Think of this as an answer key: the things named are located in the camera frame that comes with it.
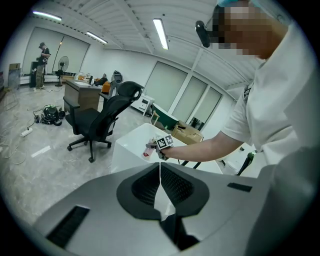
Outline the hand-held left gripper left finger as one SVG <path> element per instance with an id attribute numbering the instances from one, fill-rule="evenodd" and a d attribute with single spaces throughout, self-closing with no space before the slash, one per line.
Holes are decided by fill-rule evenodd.
<path id="1" fill-rule="evenodd" d="M 74 256 L 172 256 L 178 247 L 154 207 L 159 164 L 92 179 L 46 210 L 34 228 Z"/>

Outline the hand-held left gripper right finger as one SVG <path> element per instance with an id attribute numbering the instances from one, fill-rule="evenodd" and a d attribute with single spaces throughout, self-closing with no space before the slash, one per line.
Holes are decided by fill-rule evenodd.
<path id="1" fill-rule="evenodd" d="M 270 171 L 257 178 L 160 166 L 161 184 L 175 207 L 176 256 L 246 256 L 270 186 Z"/>

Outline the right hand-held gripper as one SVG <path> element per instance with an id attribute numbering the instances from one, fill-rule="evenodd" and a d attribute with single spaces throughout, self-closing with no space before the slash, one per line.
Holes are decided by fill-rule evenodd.
<path id="1" fill-rule="evenodd" d="M 145 146 L 148 149 L 156 150 L 158 157 L 164 161 L 168 159 L 162 152 L 164 149 L 172 148 L 174 140 L 170 134 L 157 138 L 155 142 L 147 143 Z"/>

